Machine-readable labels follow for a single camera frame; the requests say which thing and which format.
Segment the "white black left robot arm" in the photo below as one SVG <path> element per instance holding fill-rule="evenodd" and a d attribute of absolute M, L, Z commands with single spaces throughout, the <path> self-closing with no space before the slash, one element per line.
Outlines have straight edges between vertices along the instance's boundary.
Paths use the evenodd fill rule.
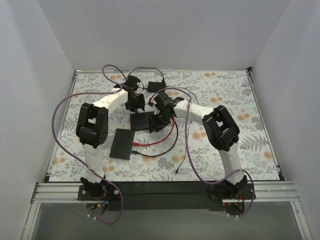
<path fill-rule="evenodd" d="M 76 136 L 84 150 L 84 163 L 87 166 L 84 177 L 80 178 L 84 190 L 95 200 L 107 197 L 107 184 L 102 180 L 105 176 L 102 167 L 102 144 L 109 131 L 109 115 L 121 105 L 131 112 L 137 113 L 145 109 L 143 94 L 137 94 L 141 80 L 129 75 L 122 85 L 115 85 L 111 94 L 94 103 L 81 105 Z"/>

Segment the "black network switch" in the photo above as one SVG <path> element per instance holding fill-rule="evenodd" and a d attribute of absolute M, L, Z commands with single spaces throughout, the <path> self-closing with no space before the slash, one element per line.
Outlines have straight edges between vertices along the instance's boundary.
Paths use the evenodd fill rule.
<path fill-rule="evenodd" d="M 117 128 L 113 138 L 109 157 L 128 161 L 131 156 L 135 131 Z"/>

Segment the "black square plate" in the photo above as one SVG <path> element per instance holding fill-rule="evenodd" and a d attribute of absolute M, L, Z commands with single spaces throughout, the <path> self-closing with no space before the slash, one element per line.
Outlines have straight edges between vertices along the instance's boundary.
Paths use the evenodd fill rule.
<path fill-rule="evenodd" d="M 150 129 L 150 116 L 153 111 L 130 114 L 130 128 L 134 131 L 144 131 Z"/>

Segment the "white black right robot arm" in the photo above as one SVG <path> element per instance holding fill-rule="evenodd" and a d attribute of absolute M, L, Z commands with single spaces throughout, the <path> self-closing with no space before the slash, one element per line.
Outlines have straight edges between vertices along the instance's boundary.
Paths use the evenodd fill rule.
<path fill-rule="evenodd" d="M 219 152 L 224 178 L 213 182 L 204 180 L 199 175 L 189 151 L 188 137 L 185 136 L 186 154 L 194 174 L 201 182 L 211 185 L 212 190 L 215 186 L 225 187 L 226 193 L 224 195 L 226 197 L 242 196 L 250 176 L 241 167 L 238 154 L 240 129 L 227 108 L 223 105 L 215 108 L 200 106 L 193 104 L 191 99 L 185 100 L 182 97 L 173 99 L 164 90 L 154 93 L 147 104 L 152 106 L 153 100 L 159 113 L 153 114 L 149 118 L 150 131 L 162 129 L 171 118 L 185 119 L 185 134 L 188 133 L 188 121 L 202 125 L 209 143 Z"/>

